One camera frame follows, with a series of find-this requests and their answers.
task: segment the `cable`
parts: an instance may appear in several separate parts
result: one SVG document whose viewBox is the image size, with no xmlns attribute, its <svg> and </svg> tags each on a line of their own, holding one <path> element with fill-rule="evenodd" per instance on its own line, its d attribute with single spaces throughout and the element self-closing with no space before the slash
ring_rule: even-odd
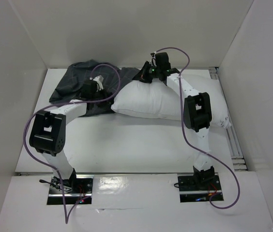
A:
<svg viewBox="0 0 273 232">
<path fill-rule="evenodd" d="M 184 53 L 184 54 L 187 56 L 187 58 L 188 58 L 188 62 L 187 62 L 187 64 L 186 64 L 186 66 L 185 66 L 184 68 L 182 68 L 182 70 L 181 70 L 180 73 L 179 73 L 182 133 L 183 133 L 185 142 L 186 142 L 190 147 L 192 147 L 193 149 L 195 149 L 195 150 L 197 150 L 197 151 L 199 151 L 199 152 L 201 152 L 201 153 L 203 153 L 203 154 L 205 154 L 205 155 L 211 157 L 212 159 L 216 160 L 217 162 L 223 164 L 223 165 L 231 172 L 231 174 L 233 175 L 233 177 L 234 177 L 234 179 L 235 179 L 235 182 L 237 183 L 237 187 L 238 187 L 238 195 L 237 195 L 236 200 L 235 200 L 232 204 L 230 204 L 230 205 L 228 205 L 228 206 L 219 207 L 219 206 L 216 206 L 216 205 L 214 205 L 214 204 L 212 203 L 212 198 L 213 198 L 213 196 L 215 196 L 216 194 L 213 194 L 213 195 L 210 197 L 210 199 L 209 199 L 210 204 L 211 204 L 213 207 L 215 207 L 215 208 L 217 208 L 217 209 L 229 209 L 229 208 L 231 208 L 232 206 L 234 206 L 234 205 L 238 202 L 238 200 L 239 200 L 239 198 L 240 198 L 241 189 L 240 189 L 239 181 L 238 181 L 238 179 L 237 179 L 235 173 L 232 171 L 232 169 L 229 168 L 224 162 L 222 162 L 222 161 L 219 160 L 218 158 L 214 157 L 213 155 L 211 155 L 211 154 L 209 154 L 209 153 L 207 153 L 207 152 L 205 152 L 205 151 L 203 151 L 203 150 L 201 150 L 201 149 L 199 149 L 199 148 L 193 146 L 193 145 L 190 144 L 190 142 L 187 140 L 187 137 L 186 137 L 186 134 L 185 134 L 185 126 L 184 126 L 184 115 L 183 115 L 183 114 L 184 114 L 184 110 L 183 110 L 183 99 L 182 99 L 182 82 L 181 82 L 181 74 L 182 74 L 182 72 L 188 67 L 188 65 L 189 65 L 189 63 L 190 63 L 190 58 L 189 58 L 189 55 L 188 55 L 186 52 L 184 52 L 183 50 L 181 50 L 181 49 L 179 49 L 179 48 L 176 48 L 176 47 L 165 47 L 165 48 L 161 48 L 161 49 L 157 50 L 155 53 L 160 52 L 160 51 L 162 51 L 162 50 L 166 50 L 166 49 L 175 49 L 175 50 L 178 50 L 178 51 Z"/>
<path fill-rule="evenodd" d="M 94 72 L 98 67 L 101 67 L 101 66 L 110 67 L 110 68 L 113 69 L 113 70 L 115 71 L 115 73 L 117 74 L 117 77 L 118 77 L 118 87 L 117 87 L 116 91 L 115 91 L 111 96 L 109 96 L 108 98 L 101 99 L 101 100 L 95 100 L 95 101 L 79 101 L 79 102 L 77 102 L 77 104 L 80 104 L 80 103 L 100 103 L 100 102 L 105 102 L 105 101 L 108 101 L 108 100 L 112 99 L 113 97 L 115 97 L 115 96 L 118 94 L 118 92 L 119 92 L 119 90 L 120 90 L 120 87 L 121 87 L 121 78 L 120 78 L 119 73 L 117 72 L 117 70 L 116 70 L 113 66 L 108 65 L 108 64 L 99 64 L 99 65 L 97 65 L 97 66 L 92 70 L 91 76 L 92 76 L 93 72 Z M 46 107 L 42 108 L 41 110 L 46 110 L 46 109 L 52 108 L 52 107 L 54 107 L 54 106 L 60 107 L 60 106 L 63 106 L 63 105 L 72 105 L 72 104 L 75 104 L 75 102 L 58 103 L 58 104 L 46 106 Z M 37 114 L 37 112 L 35 112 L 35 113 L 29 118 L 29 120 L 27 121 L 27 123 L 26 123 L 26 125 L 25 125 L 25 128 L 24 128 L 24 133 L 23 133 L 23 138 L 22 138 L 22 139 L 23 139 L 23 143 L 24 143 L 25 150 L 28 152 L 28 154 L 29 154 L 35 161 L 37 161 L 37 162 L 39 162 L 39 163 L 41 163 L 41 164 L 43 164 L 43 165 L 45 165 L 45 166 L 47 166 L 47 167 L 50 167 L 50 168 L 54 169 L 54 170 L 57 172 L 57 174 L 58 174 L 58 177 L 59 177 L 59 179 L 60 179 L 60 184 L 61 184 L 61 186 L 63 186 L 63 179 L 62 179 L 62 176 L 61 176 L 59 170 L 58 170 L 55 166 L 53 166 L 53 165 L 51 165 L 51 164 L 48 164 L 48 163 L 46 163 L 46 162 L 43 162 L 43 161 L 39 160 L 38 158 L 36 158 L 36 157 L 30 152 L 29 147 L 28 147 L 28 145 L 27 145 L 26 137 L 27 137 L 27 133 L 28 133 L 28 130 L 29 130 L 29 126 L 30 126 L 30 123 L 31 123 L 32 119 L 36 116 L 36 114 Z M 70 209 L 69 213 L 67 213 L 67 208 L 66 208 L 66 203 L 65 203 L 65 196 L 64 196 L 64 188 L 62 188 L 61 191 L 62 191 L 62 203 L 63 203 L 63 209 L 64 209 L 65 224 L 68 224 L 69 216 L 70 216 L 71 211 L 74 209 L 75 206 L 77 206 L 77 205 L 80 203 L 80 201 L 82 201 L 82 200 L 84 200 L 84 199 L 86 199 L 86 198 L 88 198 L 88 197 L 85 197 L 85 198 L 81 199 L 80 201 L 77 201 L 77 202 L 72 206 L 72 208 Z"/>
</svg>

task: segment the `red wire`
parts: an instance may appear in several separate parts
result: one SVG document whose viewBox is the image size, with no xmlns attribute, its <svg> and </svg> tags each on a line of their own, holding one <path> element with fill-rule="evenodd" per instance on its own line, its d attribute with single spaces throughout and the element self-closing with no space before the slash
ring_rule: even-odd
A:
<svg viewBox="0 0 273 232">
<path fill-rule="evenodd" d="M 79 199 L 80 199 L 83 190 L 80 186 L 78 186 L 78 188 L 79 188 Z"/>
<path fill-rule="evenodd" d="M 210 183 L 210 185 L 212 185 L 212 187 L 215 189 L 215 193 L 217 193 L 217 188 L 215 187 L 215 185 L 212 183 Z"/>
</svg>

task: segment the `metal base plate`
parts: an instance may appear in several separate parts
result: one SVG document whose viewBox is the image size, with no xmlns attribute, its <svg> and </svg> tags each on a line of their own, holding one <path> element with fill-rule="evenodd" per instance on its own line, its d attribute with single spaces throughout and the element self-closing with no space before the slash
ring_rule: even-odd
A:
<svg viewBox="0 0 273 232">
<path fill-rule="evenodd" d="M 193 180 L 193 175 L 179 175 L 178 188 L 180 190 L 181 202 L 208 202 L 210 197 L 212 201 L 223 201 L 223 192 L 220 185 L 219 176 L 215 175 L 211 181 L 197 186 Z"/>
<path fill-rule="evenodd" d="M 93 177 L 79 177 L 74 183 L 74 190 L 69 193 L 65 193 L 66 204 L 75 204 L 80 199 L 87 197 L 85 200 L 81 201 L 79 204 L 91 204 L 92 200 L 92 184 Z M 47 205 L 60 205 L 62 202 L 62 193 L 60 189 L 53 186 L 49 187 Z"/>
</svg>

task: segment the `gray cloth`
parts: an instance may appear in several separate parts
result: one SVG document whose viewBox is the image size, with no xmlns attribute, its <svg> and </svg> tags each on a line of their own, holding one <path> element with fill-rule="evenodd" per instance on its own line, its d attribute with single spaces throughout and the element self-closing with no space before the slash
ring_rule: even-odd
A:
<svg viewBox="0 0 273 232">
<path fill-rule="evenodd" d="M 52 104 L 69 102 L 74 99 L 80 92 L 83 82 L 89 80 L 91 71 L 99 64 L 109 64 L 109 63 L 99 63 L 95 60 L 89 60 L 87 62 L 79 62 L 72 64 L 68 67 L 67 72 L 60 80 L 55 91 L 51 95 L 49 102 Z M 132 78 L 139 72 L 137 68 L 122 68 L 121 70 L 113 66 L 121 78 L 121 89 L 128 83 L 132 81 Z M 101 75 L 103 79 L 103 87 L 108 93 L 113 94 L 118 86 L 118 77 L 115 71 L 109 67 L 102 66 L 97 68 L 92 74 L 93 77 Z M 110 106 L 112 101 L 107 104 L 94 104 L 94 106 L 87 111 L 84 116 L 92 116 L 99 114 L 109 114 L 113 113 Z"/>
</svg>

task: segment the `white enclosure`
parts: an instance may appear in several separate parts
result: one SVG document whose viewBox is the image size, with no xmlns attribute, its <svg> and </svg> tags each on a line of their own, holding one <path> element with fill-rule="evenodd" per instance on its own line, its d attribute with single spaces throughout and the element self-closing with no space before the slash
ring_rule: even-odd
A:
<svg viewBox="0 0 273 232">
<path fill-rule="evenodd" d="M 47 188 L 38 183 L 39 176 L 14 176 L 15 172 L 45 174 L 49 171 L 29 161 L 25 152 L 21 152 L 25 122 L 34 109 L 47 104 L 49 93 L 70 64 L 92 58 L 120 67 L 141 67 L 151 52 L 166 46 L 186 51 L 191 58 L 190 68 L 196 70 L 193 72 L 210 77 L 207 70 L 218 67 L 233 129 L 249 169 L 249 172 L 236 172 L 243 188 L 238 205 L 221 213 L 207 203 L 200 203 L 200 207 L 195 203 L 179 204 L 178 192 L 169 188 L 176 181 L 176 174 L 144 177 L 154 184 L 143 180 L 141 175 L 117 177 L 129 183 L 124 192 L 96 189 L 100 197 L 92 207 L 76 209 L 71 215 L 74 219 L 65 227 L 62 206 L 45 205 Z M 186 64 L 181 53 L 168 53 L 173 67 Z M 110 117 L 103 117 L 111 122 Z M 131 124 L 129 118 L 113 117 L 116 117 L 114 123 L 106 124 L 105 129 L 133 130 L 132 126 L 124 127 L 124 123 Z M 70 130 L 84 136 L 77 128 L 95 122 L 98 122 L 95 118 L 88 122 L 76 120 Z M 165 120 L 150 122 L 149 126 L 144 124 L 144 131 L 152 123 L 164 124 Z M 179 128 L 177 123 L 168 122 L 156 131 L 168 131 L 174 136 Z M 227 132 L 219 129 L 222 128 L 211 129 L 216 135 L 212 143 L 222 144 L 213 149 L 232 167 Z M 164 156 L 155 157 L 161 158 L 159 162 L 144 152 L 146 156 L 142 159 L 136 155 L 121 159 L 114 153 L 114 159 L 106 159 L 103 165 L 114 164 L 110 172 L 184 172 L 187 162 L 183 158 L 184 150 L 176 162 L 170 159 L 173 151 L 178 154 L 179 144 L 177 141 L 171 147 L 163 144 L 159 152 Z M 84 147 L 77 147 L 76 141 L 68 149 L 73 155 L 73 152 L 80 154 Z M 112 163 L 115 158 L 118 158 L 117 166 Z M 71 160 L 81 172 L 100 172 L 98 163 L 93 166 L 87 161 L 82 156 Z M 137 166 L 132 168 L 128 163 Z M 232 176 L 223 166 L 218 166 L 217 171 L 225 201 L 232 202 L 236 194 Z M 103 178 L 108 180 L 96 176 L 95 181 L 101 183 Z M 141 188 L 137 194 L 135 186 Z M 157 195 L 155 201 L 150 201 L 150 197 L 154 199 Z M 112 211 L 103 214 L 105 209 Z M 202 215 L 208 223 L 201 223 Z M 51 227 L 51 222 L 56 224 L 56 231 L 128 231 L 129 228 L 170 231 L 173 227 L 168 225 L 174 224 L 181 231 L 189 228 L 191 231 L 264 232 L 273 231 L 272 221 L 273 0 L 0 0 L 0 232 L 43 231 Z"/>
</svg>

